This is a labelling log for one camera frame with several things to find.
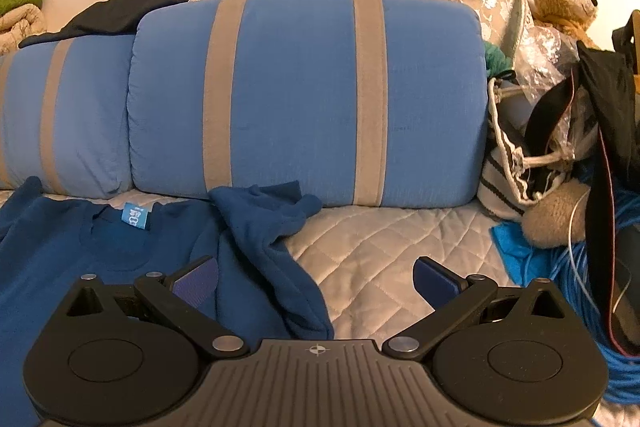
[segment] quilted bedspread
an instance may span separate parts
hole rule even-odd
[[[0,204],[11,193],[0,191]],[[116,208],[127,201],[151,207],[177,198],[131,190],[95,201]],[[380,345],[433,311],[412,283],[420,256],[462,276],[482,273],[500,285],[513,285],[489,235],[496,223],[477,201],[422,210],[344,206],[322,209],[286,244],[320,286],[336,338],[371,338]],[[637,427],[640,407],[602,403],[594,419],[605,427]]]

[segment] striped cushion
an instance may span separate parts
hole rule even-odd
[[[127,79],[133,36],[35,44],[0,57],[0,188],[109,198],[131,188]]]
[[[138,27],[132,175],[174,196],[297,179],[329,206],[463,204],[486,104],[479,22],[462,4],[181,4]]]

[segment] teddy bear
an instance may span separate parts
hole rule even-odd
[[[588,48],[599,49],[587,35],[598,14],[597,0],[533,0],[534,24],[556,28]]]

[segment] blue clothing tag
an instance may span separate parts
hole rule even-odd
[[[135,206],[133,203],[125,203],[122,210],[122,220],[132,227],[144,230],[148,214],[149,211],[146,208]]]

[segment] furry brown object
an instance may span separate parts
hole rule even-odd
[[[532,206],[522,216],[522,233],[531,245],[538,248],[554,248],[567,245],[569,219],[575,203],[588,192],[589,186],[578,180],[560,185],[540,203]],[[571,241],[584,241],[584,212],[587,198],[582,198],[571,225]]]
[[[553,27],[584,42],[588,48],[599,49],[587,35],[598,15],[597,0],[533,0],[533,19],[537,26]]]

